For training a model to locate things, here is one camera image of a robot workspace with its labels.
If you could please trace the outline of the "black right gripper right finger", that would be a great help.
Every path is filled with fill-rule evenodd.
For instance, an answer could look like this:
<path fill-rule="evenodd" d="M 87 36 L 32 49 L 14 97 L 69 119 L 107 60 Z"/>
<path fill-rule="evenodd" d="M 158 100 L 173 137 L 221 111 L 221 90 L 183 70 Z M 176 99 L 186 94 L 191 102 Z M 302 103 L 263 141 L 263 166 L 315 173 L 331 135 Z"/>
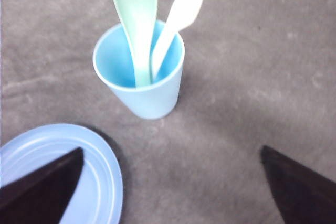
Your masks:
<path fill-rule="evenodd" d="M 264 145 L 260 159 L 284 223 L 335 223 L 335 182 Z"/>

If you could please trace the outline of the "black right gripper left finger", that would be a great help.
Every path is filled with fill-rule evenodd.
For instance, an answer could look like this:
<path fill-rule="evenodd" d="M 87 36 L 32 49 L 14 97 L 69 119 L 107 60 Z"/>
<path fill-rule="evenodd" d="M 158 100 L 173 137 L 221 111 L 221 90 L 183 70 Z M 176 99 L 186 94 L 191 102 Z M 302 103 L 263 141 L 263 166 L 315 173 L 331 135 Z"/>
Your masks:
<path fill-rule="evenodd" d="M 84 165 L 78 147 L 1 188 L 1 223 L 60 223 Z"/>

